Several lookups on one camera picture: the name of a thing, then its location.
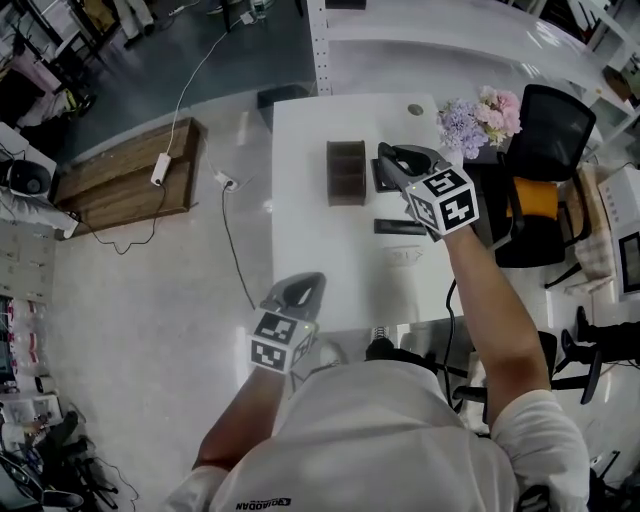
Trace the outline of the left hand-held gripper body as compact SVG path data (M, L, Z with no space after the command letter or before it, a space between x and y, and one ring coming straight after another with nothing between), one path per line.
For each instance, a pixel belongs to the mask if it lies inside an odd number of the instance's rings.
M249 329L249 362L255 367L288 375L308 355L316 341L318 324L294 316L270 295L255 310Z

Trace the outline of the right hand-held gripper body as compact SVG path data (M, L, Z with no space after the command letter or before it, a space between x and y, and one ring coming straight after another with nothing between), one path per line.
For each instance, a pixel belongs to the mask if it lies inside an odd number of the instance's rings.
M433 174L411 176L402 192L408 214L439 237L479 219L475 185L469 175L449 163Z

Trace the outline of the brown wooden organizer box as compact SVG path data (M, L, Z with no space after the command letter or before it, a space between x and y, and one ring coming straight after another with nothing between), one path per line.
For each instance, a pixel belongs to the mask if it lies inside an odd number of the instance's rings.
M326 175L330 206L363 206L366 200L365 142L328 141Z

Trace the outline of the black slim remote control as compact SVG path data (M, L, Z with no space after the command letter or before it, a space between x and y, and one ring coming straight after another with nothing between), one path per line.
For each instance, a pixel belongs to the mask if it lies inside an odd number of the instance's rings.
M375 219L374 232L385 235L426 236L427 229L419 222L409 220Z

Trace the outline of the white remote control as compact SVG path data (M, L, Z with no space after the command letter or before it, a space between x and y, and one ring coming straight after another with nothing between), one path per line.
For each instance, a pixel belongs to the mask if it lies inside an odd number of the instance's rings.
M424 256L424 249L416 245L384 247L383 252L389 267L411 267Z

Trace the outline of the person's right forearm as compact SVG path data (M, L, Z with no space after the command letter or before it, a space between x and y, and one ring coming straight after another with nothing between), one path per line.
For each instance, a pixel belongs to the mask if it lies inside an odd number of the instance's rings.
M538 331L519 296L471 227L444 237L467 329L487 379L488 420L550 380Z

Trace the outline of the purple and pink flowers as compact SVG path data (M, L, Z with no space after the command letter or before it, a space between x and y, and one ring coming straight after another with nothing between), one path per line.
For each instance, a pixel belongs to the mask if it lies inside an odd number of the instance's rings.
M490 86L482 87L475 101L451 99L438 113L441 143L475 160L486 145L499 148L520 133L520 109L515 93Z

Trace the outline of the person's black trousers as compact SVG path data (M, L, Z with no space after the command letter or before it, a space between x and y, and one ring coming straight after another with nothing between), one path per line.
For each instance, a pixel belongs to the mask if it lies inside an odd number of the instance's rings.
M365 351L365 360L398 361L419 366L434 374L438 372L434 357L424 357L401 348L396 348L387 338L374 339Z

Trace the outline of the orange cushion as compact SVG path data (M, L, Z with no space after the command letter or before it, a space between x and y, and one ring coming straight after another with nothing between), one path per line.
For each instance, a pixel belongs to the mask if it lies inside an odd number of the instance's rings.
M555 183L515 177L514 184L523 216L557 219L559 196Z

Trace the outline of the black waste bin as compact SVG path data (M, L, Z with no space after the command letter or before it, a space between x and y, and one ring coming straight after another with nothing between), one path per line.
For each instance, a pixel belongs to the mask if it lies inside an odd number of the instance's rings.
M309 89L299 84L288 84L258 91L256 107L269 131L273 131L274 105L276 103L305 98L309 92Z

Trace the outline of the brown wooden pallet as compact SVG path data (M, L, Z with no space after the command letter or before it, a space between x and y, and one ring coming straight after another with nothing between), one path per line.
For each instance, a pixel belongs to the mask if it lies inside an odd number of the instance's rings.
M54 204L80 216L78 236L187 212L199 140L200 127L192 118L130 138L63 175ZM150 179L160 153L171 163L163 184L155 186Z

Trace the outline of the shrink-wrapped water bottle pack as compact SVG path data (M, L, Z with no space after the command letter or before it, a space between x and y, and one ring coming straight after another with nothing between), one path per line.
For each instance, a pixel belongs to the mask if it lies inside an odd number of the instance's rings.
M9 349L13 369L30 376L48 373L44 347L47 341L46 306L11 299L7 311Z

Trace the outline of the grey filing cabinet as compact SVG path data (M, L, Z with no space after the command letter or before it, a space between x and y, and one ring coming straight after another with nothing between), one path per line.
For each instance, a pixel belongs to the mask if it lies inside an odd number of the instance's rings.
M48 303L54 254L51 227L0 219L0 295Z

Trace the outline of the white round bin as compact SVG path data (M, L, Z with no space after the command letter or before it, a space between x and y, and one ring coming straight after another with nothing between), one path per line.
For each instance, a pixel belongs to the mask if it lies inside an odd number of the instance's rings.
M8 175L8 188L24 196L47 196L51 189L50 171L37 162L14 160Z

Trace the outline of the black picture frame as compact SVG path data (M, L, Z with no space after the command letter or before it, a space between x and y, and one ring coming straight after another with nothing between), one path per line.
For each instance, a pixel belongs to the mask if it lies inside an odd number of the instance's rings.
M405 169L396 164L393 173L385 173L379 166L378 158L371 160L371 169L375 190L378 193L401 192L403 188L396 182L396 177L405 174Z

